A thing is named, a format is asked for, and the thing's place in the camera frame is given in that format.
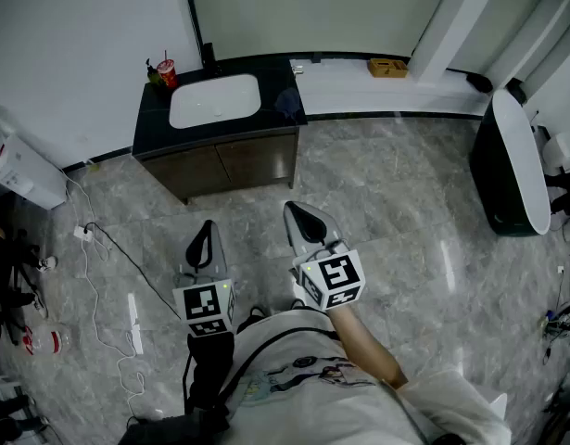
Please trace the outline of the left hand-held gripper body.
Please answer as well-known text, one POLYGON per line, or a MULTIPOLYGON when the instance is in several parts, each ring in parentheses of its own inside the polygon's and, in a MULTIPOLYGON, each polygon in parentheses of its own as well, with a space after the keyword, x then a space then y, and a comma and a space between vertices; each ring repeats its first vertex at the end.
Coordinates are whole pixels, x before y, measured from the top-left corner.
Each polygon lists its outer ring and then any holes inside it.
POLYGON ((194 337, 233 332, 235 293, 227 269, 177 273, 172 293, 181 321, 194 337))

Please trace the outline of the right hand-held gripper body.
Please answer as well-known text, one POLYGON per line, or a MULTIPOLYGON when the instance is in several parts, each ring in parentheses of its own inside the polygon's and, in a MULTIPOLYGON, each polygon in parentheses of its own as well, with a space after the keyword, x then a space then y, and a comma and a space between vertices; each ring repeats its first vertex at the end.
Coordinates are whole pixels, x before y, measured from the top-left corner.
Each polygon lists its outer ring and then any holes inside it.
POLYGON ((366 280, 359 253, 345 239, 293 250, 293 292, 306 306, 326 312, 361 296, 366 280))

